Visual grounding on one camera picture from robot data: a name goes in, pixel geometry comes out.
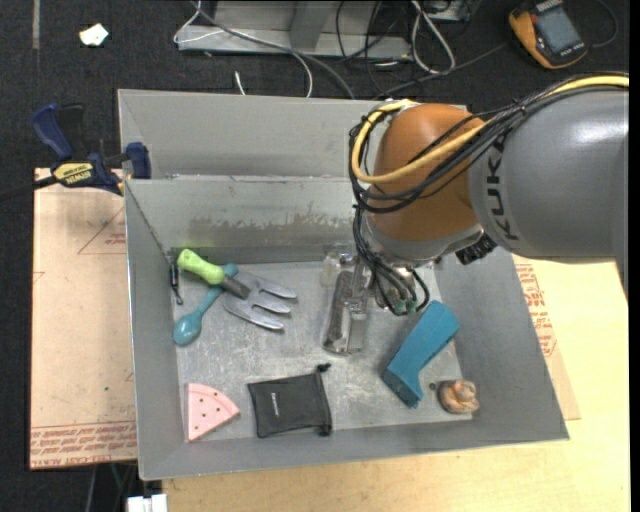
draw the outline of blue sponge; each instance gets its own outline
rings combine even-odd
[[[433,301],[393,357],[382,380],[409,407],[418,407],[424,397],[418,374],[460,329],[451,310]]]

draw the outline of green handle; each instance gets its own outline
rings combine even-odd
[[[176,263],[180,268],[200,276],[210,285],[218,285],[225,278],[222,267],[203,260],[191,249],[184,249],[178,256]]]

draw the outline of pink triangle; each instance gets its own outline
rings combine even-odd
[[[187,384],[188,439],[195,441],[240,414],[226,395],[204,384]]]

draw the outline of yellow clamp label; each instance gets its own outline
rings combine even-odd
[[[58,181],[62,181],[67,185],[73,185],[79,181],[91,178],[92,170],[93,166],[88,162],[70,162],[58,167],[53,171],[53,175]]]

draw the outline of black pouch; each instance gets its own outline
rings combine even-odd
[[[321,436],[333,428],[320,365],[308,375],[248,384],[256,414],[258,437],[316,427]]]

